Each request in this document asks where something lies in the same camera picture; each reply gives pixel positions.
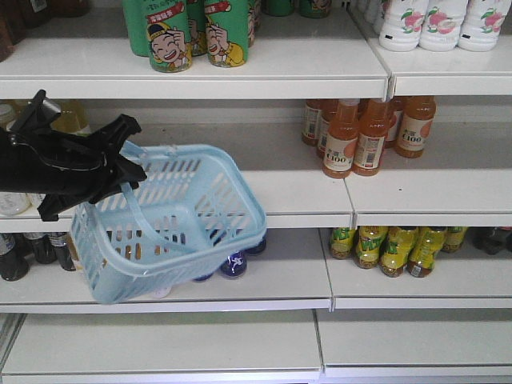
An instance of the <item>peach drink bottle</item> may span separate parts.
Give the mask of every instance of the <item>peach drink bottle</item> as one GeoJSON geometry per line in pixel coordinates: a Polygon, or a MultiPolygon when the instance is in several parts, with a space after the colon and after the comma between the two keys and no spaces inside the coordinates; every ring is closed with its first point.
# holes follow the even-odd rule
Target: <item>peach drink bottle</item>
{"type": "Polygon", "coordinates": [[[465,50],[492,50],[512,0],[470,0],[458,46],[465,50]]]}
{"type": "Polygon", "coordinates": [[[327,131],[322,170],[332,178],[345,178],[350,174],[358,140],[359,99],[340,99],[336,115],[327,131]]]}
{"type": "Polygon", "coordinates": [[[387,132],[385,148],[391,148],[397,141],[398,130],[402,124],[403,110],[406,107],[407,97],[395,96],[390,102],[390,130],[387,132]]]}
{"type": "Polygon", "coordinates": [[[404,158],[419,158],[434,120],[434,96],[413,96],[407,100],[394,150],[404,158]]]}
{"type": "Polygon", "coordinates": [[[337,108],[338,100],[336,98],[328,98],[322,104],[317,143],[317,156],[320,158],[323,158],[326,152],[327,131],[329,130],[330,121],[336,115],[337,108]]]}
{"type": "Polygon", "coordinates": [[[455,48],[466,6],[467,0],[430,0],[419,37],[420,47],[438,52],[455,48]]]}
{"type": "Polygon", "coordinates": [[[361,176],[372,176],[378,172],[382,149],[390,128],[388,102],[372,98],[366,112],[359,121],[359,136],[352,170],[361,176]]]}
{"type": "Polygon", "coordinates": [[[304,125],[302,126],[302,141],[308,146],[316,146],[318,142],[318,125],[322,112],[322,100],[310,98],[304,108],[304,125]]]}
{"type": "Polygon", "coordinates": [[[389,0],[378,42],[387,50],[407,52],[419,43],[429,0],[389,0]]]}

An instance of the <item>bottle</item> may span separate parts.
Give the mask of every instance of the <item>bottle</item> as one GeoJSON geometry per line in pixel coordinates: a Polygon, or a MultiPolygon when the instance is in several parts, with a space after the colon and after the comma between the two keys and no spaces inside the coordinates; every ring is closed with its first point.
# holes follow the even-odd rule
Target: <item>bottle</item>
{"type": "Polygon", "coordinates": [[[377,16],[375,16],[374,25],[373,25],[374,32],[376,34],[381,33],[382,26],[384,25],[384,19],[386,17],[386,11],[390,6],[390,1],[391,0],[381,0],[379,2],[380,4],[378,7],[377,16]]]}
{"type": "Polygon", "coordinates": [[[467,230],[467,226],[449,226],[446,230],[446,240],[441,250],[449,254],[460,250],[467,230]]]}
{"type": "Polygon", "coordinates": [[[424,278],[434,269],[435,257],[446,239],[445,226],[423,226],[409,256],[407,270],[416,278],[424,278]]]}
{"type": "Polygon", "coordinates": [[[48,0],[48,6],[57,18],[77,18],[90,10],[89,0],[48,0]]]}
{"type": "Polygon", "coordinates": [[[26,211],[30,201],[26,194],[19,192],[0,192],[0,214],[15,216],[26,211]]]}
{"type": "Polygon", "coordinates": [[[7,130],[7,125],[16,120],[16,112],[11,104],[0,104],[0,129],[7,130]]]}
{"type": "Polygon", "coordinates": [[[340,226],[330,233],[329,249],[333,258],[343,260],[350,256],[354,245],[356,229],[340,226]]]}
{"type": "Polygon", "coordinates": [[[436,111],[434,96],[413,96],[406,108],[394,150],[404,158],[419,158],[436,111]]]}
{"type": "Polygon", "coordinates": [[[243,252],[236,252],[231,254],[219,269],[228,278],[239,278],[247,270],[247,260],[243,252]]]}
{"type": "Polygon", "coordinates": [[[248,13],[248,0],[205,0],[206,40],[210,64],[232,68],[247,62],[248,13]]]}
{"type": "Polygon", "coordinates": [[[139,0],[122,0],[122,12],[130,40],[131,51],[137,56],[148,56],[150,46],[146,39],[146,19],[139,0]]]}
{"type": "Polygon", "coordinates": [[[298,0],[298,12],[305,18],[326,18],[331,3],[332,0],[298,0]]]}
{"type": "Polygon", "coordinates": [[[322,104],[322,112],[320,113],[320,122],[318,124],[318,142],[317,156],[324,158],[326,154],[327,132],[332,118],[338,110],[338,100],[336,98],[328,98],[322,104]]]}
{"type": "Polygon", "coordinates": [[[458,46],[477,52],[492,50],[511,3],[512,0],[470,0],[458,46]]]}
{"type": "Polygon", "coordinates": [[[476,230],[473,244],[479,250],[487,254],[497,254],[505,249],[507,239],[512,234],[512,227],[509,226],[490,226],[482,227],[476,230]]]}
{"type": "Polygon", "coordinates": [[[86,112],[79,100],[61,99],[55,102],[61,107],[61,115],[51,123],[52,129],[78,136],[87,136],[91,133],[86,112]]]}
{"type": "Polygon", "coordinates": [[[8,282],[19,280],[29,271],[29,263],[16,251],[12,234],[0,234],[0,275],[8,282]]]}
{"type": "Polygon", "coordinates": [[[288,16],[294,12],[294,0],[266,0],[262,11],[270,16],[288,16]]]}
{"type": "Polygon", "coordinates": [[[50,244],[48,234],[44,232],[25,232],[23,236],[29,243],[36,262],[40,264],[51,264],[57,260],[57,255],[50,244]]]}
{"type": "Polygon", "coordinates": [[[355,246],[355,263],[365,270],[378,264],[381,245],[386,239],[387,226],[360,226],[359,239],[355,246]]]}
{"type": "Polygon", "coordinates": [[[327,131],[323,173],[331,178],[350,174],[358,140],[358,98],[340,99],[327,131]]]}
{"type": "Polygon", "coordinates": [[[372,176],[378,172],[382,149],[390,128],[388,102],[378,98],[368,101],[368,107],[359,121],[358,144],[352,170],[361,176],[372,176]]]}
{"type": "Polygon", "coordinates": [[[407,97],[395,96],[390,102],[391,121],[390,130],[387,131],[384,148],[391,148],[397,142],[398,130],[402,124],[403,110],[406,107],[407,97]]]}
{"type": "Polygon", "coordinates": [[[420,47],[436,52],[455,48],[466,6],[467,0],[430,0],[419,36],[420,47]]]}
{"type": "Polygon", "coordinates": [[[302,141],[308,146],[316,146],[318,143],[321,113],[322,100],[320,98],[310,98],[306,100],[304,125],[302,126],[302,141]]]}
{"type": "Polygon", "coordinates": [[[71,258],[70,249],[67,245],[67,232],[50,232],[49,237],[53,252],[61,268],[68,271],[76,270],[73,259],[71,258]]]}
{"type": "Polygon", "coordinates": [[[390,0],[378,42],[387,50],[407,52],[419,43],[429,0],[390,0]]]}
{"type": "Polygon", "coordinates": [[[51,18],[46,0],[18,0],[18,4],[27,28],[41,26],[51,18]]]}
{"type": "Polygon", "coordinates": [[[381,0],[370,0],[368,2],[368,7],[365,10],[364,18],[369,24],[373,24],[375,22],[380,4],[381,0]]]}
{"type": "Polygon", "coordinates": [[[208,52],[206,47],[205,0],[188,0],[186,12],[189,16],[190,44],[192,56],[201,56],[208,52]]]}
{"type": "Polygon", "coordinates": [[[386,250],[380,258],[381,271],[391,278],[400,276],[407,264],[409,253],[418,240],[419,229],[416,226],[390,227],[386,250]]]}
{"type": "Polygon", "coordinates": [[[25,23],[18,1],[3,0],[0,2],[0,14],[3,14],[7,20],[10,40],[13,44],[18,44],[26,37],[25,23]]]}
{"type": "Polygon", "coordinates": [[[142,0],[151,68],[181,72],[192,65],[186,4],[181,0],[142,0]]]}

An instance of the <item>white shelf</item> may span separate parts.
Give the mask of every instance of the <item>white shelf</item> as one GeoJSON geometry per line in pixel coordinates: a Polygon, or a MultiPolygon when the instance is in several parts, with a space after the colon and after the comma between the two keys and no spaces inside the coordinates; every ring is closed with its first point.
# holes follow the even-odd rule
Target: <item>white shelf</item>
{"type": "Polygon", "coordinates": [[[137,313],[224,310],[297,310],[329,308],[331,291],[317,230],[269,230],[267,248],[248,256],[238,279],[219,272],[205,282],[172,288],[167,297],[150,295],[116,305],[100,305],[82,273],[64,271],[57,262],[40,265],[17,282],[0,281],[0,312],[137,313]]]}
{"type": "Polygon", "coordinates": [[[358,10],[353,10],[352,15],[391,77],[391,95],[512,94],[510,16],[503,25],[498,44],[488,52],[470,52],[458,47],[448,52],[431,52],[419,46],[410,52],[393,52],[380,46],[378,36],[358,10]]]}
{"type": "MultiPolygon", "coordinates": [[[[321,231],[328,250],[329,231],[321,231]]],[[[512,308],[512,254],[489,256],[469,234],[462,249],[440,252],[434,271],[414,278],[406,270],[389,278],[377,266],[364,270],[349,258],[326,256],[335,309],[512,308]]]]}
{"type": "Polygon", "coordinates": [[[340,8],[322,20],[263,15],[247,64],[217,68],[201,56],[178,74],[132,54],[121,8],[96,8],[31,31],[0,82],[0,98],[382,98],[387,74],[340,8]]]}
{"type": "Polygon", "coordinates": [[[311,311],[31,314],[2,382],[304,383],[320,371],[311,311]]]}
{"type": "Polygon", "coordinates": [[[436,123],[420,158],[393,149],[372,177],[346,186],[356,225],[510,226],[510,125],[436,123]]]}
{"type": "Polygon", "coordinates": [[[320,311],[322,381],[510,382],[511,320],[509,310],[320,311]]]}

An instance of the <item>dark blue bottle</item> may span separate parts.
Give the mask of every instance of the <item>dark blue bottle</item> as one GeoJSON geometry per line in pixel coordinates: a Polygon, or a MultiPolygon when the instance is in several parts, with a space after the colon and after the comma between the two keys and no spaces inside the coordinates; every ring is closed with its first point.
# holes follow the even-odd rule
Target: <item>dark blue bottle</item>
{"type": "Polygon", "coordinates": [[[237,278],[246,271],[247,260],[243,252],[237,252],[230,255],[219,269],[228,278],[237,278]]]}

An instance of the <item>basket handle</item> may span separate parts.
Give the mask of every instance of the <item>basket handle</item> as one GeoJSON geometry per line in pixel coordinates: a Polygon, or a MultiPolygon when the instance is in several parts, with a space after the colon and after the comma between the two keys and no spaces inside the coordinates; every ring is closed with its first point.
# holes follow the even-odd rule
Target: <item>basket handle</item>
{"type": "Polygon", "coordinates": [[[154,228],[148,223],[144,213],[141,210],[140,205],[138,204],[137,198],[131,186],[128,182],[124,182],[121,184],[121,190],[125,196],[126,203],[128,208],[130,208],[132,215],[134,216],[134,220],[137,222],[139,227],[145,236],[147,236],[155,245],[163,246],[170,250],[180,251],[183,253],[190,253],[197,251],[196,249],[192,249],[189,246],[184,246],[183,244],[177,244],[175,242],[170,242],[163,236],[161,236],[154,228]]]}

